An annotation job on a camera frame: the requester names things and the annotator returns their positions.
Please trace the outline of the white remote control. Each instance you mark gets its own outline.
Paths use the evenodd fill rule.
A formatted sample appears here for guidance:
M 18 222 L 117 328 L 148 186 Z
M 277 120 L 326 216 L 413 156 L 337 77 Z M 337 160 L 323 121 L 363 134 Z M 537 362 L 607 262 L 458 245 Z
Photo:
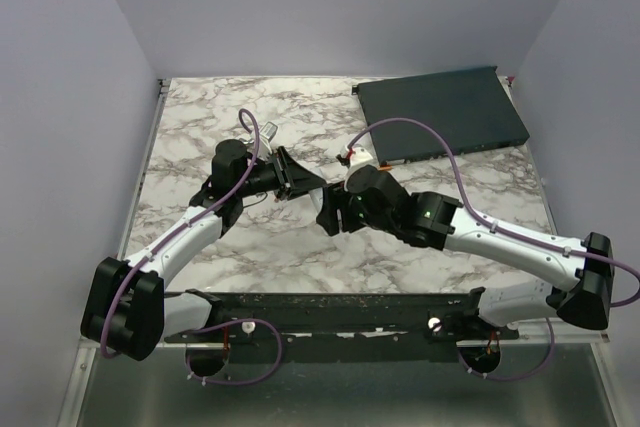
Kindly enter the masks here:
M 316 211 L 320 213 L 324 205 L 324 189 L 318 188 L 310 191 L 309 197 Z

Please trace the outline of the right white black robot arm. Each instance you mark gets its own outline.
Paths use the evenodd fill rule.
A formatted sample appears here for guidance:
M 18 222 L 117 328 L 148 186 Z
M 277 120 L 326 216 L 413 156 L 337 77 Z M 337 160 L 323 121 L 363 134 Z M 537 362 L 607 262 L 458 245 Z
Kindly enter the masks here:
M 552 236 L 473 216 L 459 200 L 435 192 L 410 193 L 390 173 L 371 165 L 312 198 L 319 209 L 316 222 L 330 236 L 368 227 L 412 247 L 471 254 L 531 275 L 528 282 L 481 290 L 478 303 L 459 317 L 471 338 L 538 318 L 558 317 L 595 331 L 609 324 L 613 269 L 607 259 L 611 242 L 605 236 Z

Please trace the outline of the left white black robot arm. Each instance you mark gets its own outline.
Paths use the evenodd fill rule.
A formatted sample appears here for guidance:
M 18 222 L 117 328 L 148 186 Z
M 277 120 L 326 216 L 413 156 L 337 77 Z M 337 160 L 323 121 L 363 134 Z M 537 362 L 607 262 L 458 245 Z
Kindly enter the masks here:
M 145 359 L 164 331 L 167 285 L 235 225 L 245 198 L 273 192 L 279 200 L 290 200 L 325 185 L 283 147 L 261 157 L 239 140 L 219 143 L 211 174 L 183 216 L 149 246 L 124 260 L 107 257 L 96 267 L 82 335 L 98 342 L 106 358 Z

